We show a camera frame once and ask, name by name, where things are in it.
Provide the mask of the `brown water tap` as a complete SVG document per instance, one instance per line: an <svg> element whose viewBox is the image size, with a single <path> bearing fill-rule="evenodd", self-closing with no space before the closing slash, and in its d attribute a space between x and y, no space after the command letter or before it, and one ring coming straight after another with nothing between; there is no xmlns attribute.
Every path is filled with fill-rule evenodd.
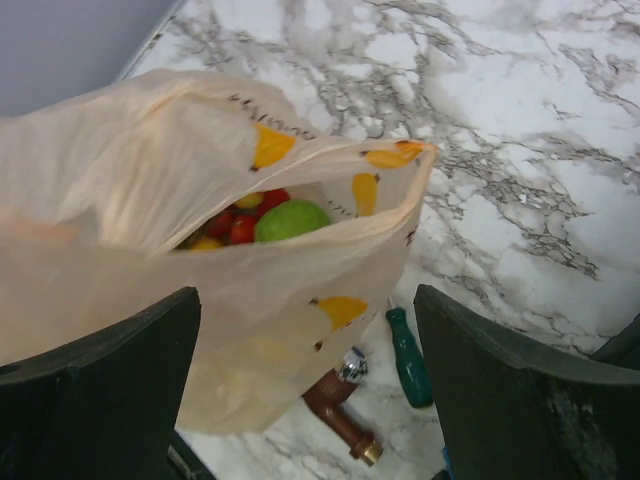
<svg viewBox="0 0 640 480"><path fill-rule="evenodd" d="M302 399L309 410L349 447L352 458L371 467L380 459L383 447L372 432L359 426L342 408L367 373L364 353L352 347L344 355L342 364L323 375Z"/></svg>

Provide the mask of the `green fake guava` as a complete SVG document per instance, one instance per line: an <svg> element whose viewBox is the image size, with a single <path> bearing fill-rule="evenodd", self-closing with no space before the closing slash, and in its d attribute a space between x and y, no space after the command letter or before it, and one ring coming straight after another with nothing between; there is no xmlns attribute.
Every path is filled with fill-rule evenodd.
<svg viewBox="0 0 640 480"><path fill-rule="evenodd" d="M286 201L266 212L254 229L254 241L270 243L304 235L331 224L325 211L313 202Z"/></svg>

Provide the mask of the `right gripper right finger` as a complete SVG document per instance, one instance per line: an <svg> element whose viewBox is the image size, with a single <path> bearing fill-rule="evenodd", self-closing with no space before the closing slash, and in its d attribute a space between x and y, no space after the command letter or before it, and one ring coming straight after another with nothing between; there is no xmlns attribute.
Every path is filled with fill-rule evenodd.
<svg viewBox="0 0 640 480"><path fill-rule="evenodd" d="M432 286L414 310L452 478L638 477L637 322L580 357Z"/></svg>

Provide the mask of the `orange translucent plastic bag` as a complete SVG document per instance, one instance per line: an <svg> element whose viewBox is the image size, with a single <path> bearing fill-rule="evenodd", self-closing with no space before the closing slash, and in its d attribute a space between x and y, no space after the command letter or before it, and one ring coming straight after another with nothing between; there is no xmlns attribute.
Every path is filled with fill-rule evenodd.
<svg viewBox="0 0 640 480"><path fill-rule="evenodd" d="M257 432L384 308L435 146L319 133L270 85L155 70L1 121L1 359L48 351L193 287L180 426ZM210 220L285 189L331 224L227 245Z"/></svg>

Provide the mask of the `green handled screwdriver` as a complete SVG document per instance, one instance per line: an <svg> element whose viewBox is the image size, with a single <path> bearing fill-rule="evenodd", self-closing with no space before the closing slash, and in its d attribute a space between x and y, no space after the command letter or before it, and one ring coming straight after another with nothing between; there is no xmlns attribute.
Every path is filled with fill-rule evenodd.
<svg viewBox="0 0 640 480"><path fill-rule="evenodd" d="M390 327L395 367L405 397L414 409L430 407L432 386L424 358L407 322L406 310L389 301L385 319Z"/></svg>

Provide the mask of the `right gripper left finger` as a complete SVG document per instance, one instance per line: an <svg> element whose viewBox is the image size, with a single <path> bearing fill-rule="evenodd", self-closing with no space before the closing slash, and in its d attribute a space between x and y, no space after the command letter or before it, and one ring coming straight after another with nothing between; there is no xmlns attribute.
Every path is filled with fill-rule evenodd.
<svg viewBox="0 0 640 480"><path fill-rule="evenodd" d="M198 479L175 430L200 327L195 288L1 368L4 479Z"/></svg>

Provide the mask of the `red fake cherry tomatoes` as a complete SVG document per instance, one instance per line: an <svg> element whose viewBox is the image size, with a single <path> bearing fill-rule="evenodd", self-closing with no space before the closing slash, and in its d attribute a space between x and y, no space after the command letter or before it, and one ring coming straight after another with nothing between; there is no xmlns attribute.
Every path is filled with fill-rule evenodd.
<svg viewBox="0 0 640 480"><path fill-rule="evenodd" d="M252 243L258 220L290 199L283 188L248 194L210 220L206 236L227 245Z"/></svg>

